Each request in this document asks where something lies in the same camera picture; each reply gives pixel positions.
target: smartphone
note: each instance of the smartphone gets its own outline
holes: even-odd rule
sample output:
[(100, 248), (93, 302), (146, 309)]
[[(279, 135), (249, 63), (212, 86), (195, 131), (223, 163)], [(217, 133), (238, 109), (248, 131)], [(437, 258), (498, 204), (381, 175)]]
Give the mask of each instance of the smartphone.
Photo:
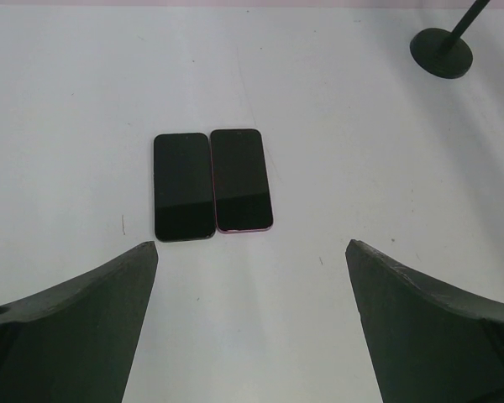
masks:
[(209, 139), (203, 133), (161, 134), (154, 144), (155, 236), (163, 242), (215, 233)]
[(215, 130), (211, 133), (211, 156), (218, 229), (230, 233), (272, 227), (260, 132), (251, 128)]

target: black smartphone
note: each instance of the black smartphone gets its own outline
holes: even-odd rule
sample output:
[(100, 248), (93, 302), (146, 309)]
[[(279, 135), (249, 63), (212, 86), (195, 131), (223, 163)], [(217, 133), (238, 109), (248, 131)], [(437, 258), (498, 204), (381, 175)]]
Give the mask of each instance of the black smartphone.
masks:
[(230, 233), (272, 227), (260, 132), (251, 128), (215, 130), (211, 133), (211, 156), (218, 229)]
[(215, 233), (209, 139), (203, 133), (161, 134), (154, 145), (155, 236), (163, 242)]

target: dark green stand base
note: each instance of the dark green stand base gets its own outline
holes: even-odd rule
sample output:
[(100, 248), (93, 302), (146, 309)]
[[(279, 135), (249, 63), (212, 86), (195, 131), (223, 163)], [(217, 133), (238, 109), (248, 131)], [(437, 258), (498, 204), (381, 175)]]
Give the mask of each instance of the dark green stand base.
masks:
[(472, 66), (472, 51), (462, 39), (445, 49), (444, 41), (449, 35), (445, 29), (425, 29), (411, 41), (411, 54), (425, 71), (434, 76), (460, 78)]

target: black phone screen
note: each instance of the black phone screen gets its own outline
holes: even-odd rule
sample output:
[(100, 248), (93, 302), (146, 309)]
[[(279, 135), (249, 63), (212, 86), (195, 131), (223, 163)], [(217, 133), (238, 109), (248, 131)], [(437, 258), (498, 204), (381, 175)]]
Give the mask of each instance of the black phone screen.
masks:
[(209, 140), (203, 133), (155, 138), (155, 236), (163, 242), (209, 238), (215, 232)]
[(272, 226), (261, 134), (253, 129), (211, 133), (218, 229), (260, 231)]

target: pink phone frame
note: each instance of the pink phone frame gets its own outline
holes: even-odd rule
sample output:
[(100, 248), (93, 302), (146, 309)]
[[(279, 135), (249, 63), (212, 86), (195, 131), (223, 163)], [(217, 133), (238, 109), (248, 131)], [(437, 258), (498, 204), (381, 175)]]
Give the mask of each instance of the pink phone frame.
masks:
[[(247, 130), (245, 128), (239, 129), (239, 128), (230, 128), (230, 129), (223, 129), (223, 130)], [(217, 192), (215, 191), (215, 173), (213, 170), (213, 148), (211, 147), (211, 132), (209, 134), (209, 153), (211, 154), (211, 177), (213, 178), (213, 205), (215, 206), (215, 226), (217, 227), (217, 230), (220, 233), (264, 233), (265, 231), (269, 231), (273, 225), (275, 225), (275, 213), (273, 212), (272, 209), (272, 199), (270, 199), (270, 212), (272, 214), (272, 224), (267, 227), (267, 228), (258, 228), (258, 229), (221, 229), (218, 226), (218, 215), (217, 215)]]

